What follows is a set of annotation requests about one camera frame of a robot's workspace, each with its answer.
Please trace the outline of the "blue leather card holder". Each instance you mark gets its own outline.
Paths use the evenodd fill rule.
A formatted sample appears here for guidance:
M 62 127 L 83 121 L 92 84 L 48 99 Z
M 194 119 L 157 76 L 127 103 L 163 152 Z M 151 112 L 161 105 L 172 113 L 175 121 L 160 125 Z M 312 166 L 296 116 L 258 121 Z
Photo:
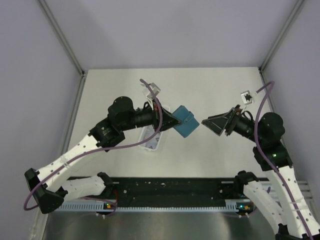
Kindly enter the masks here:
M 172 116 L 179 120 L 179 124 L 173 128 L 183 137 L 187 138 L 200 124 L 194 114 L 184 105 L 180 105 Z

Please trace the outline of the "white plastic basket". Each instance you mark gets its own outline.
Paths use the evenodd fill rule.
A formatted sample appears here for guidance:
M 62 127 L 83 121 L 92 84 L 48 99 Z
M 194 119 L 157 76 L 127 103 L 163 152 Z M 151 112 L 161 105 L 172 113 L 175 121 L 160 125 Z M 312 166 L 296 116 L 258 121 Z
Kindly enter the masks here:
M 141 129 L 138 142 L 142 142 L 145 139 L 148 139 L 154 133 L 155 133 L 155 130 L 152 125 L 144 126 Z M 149 141 L 146 141 L 140 144 L 138 147 L 146 151 L 156 152 L 159 149 L 160 145 L 162 144 L 162 138 L 164 135 L 165 135 L 165 132 L 160 131 Z

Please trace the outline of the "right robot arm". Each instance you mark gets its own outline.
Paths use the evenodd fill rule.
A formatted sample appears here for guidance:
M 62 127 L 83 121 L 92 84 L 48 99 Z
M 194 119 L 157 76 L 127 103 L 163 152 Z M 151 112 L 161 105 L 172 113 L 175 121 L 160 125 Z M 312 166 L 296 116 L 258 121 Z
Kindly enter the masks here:
M 202 120 L 202 125 L 216 135 L 237 133 L 254 142 L 253 155 L 277 200 L 274 200 L 254 173 L 242 170 L 234 177 L 233 192 L 247 197 L 271 226 L 277 240 L 318 240 L 320 224 L 313 216 L 299 187 L 293 162 L 281 142 L 285 133 L 283 119 L 267 112 L 254 120 L 251 112 L 239 105 L 230 111 Z

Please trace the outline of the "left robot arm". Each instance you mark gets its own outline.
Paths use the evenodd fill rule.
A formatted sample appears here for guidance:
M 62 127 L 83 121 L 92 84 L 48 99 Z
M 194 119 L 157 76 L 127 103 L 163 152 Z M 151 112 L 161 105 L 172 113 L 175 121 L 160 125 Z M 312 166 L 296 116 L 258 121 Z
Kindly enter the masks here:
M 73 148 L 47 166 L 25 172 L 31 197 L 43 214 L 55 211 L 64 202 L 80 198 L 107 200 L 114 195 L 114 183 L 105 172 L 77 179 L 71 179 L 72 174 L 89 163 L 94 153 L 109 152 L 124 141 L 125 131 L 152 126 L 163 132 L 181 123 L 155 100 L 134 109 L 129 97 L 118 97 L 108 108 L 107 117 Z

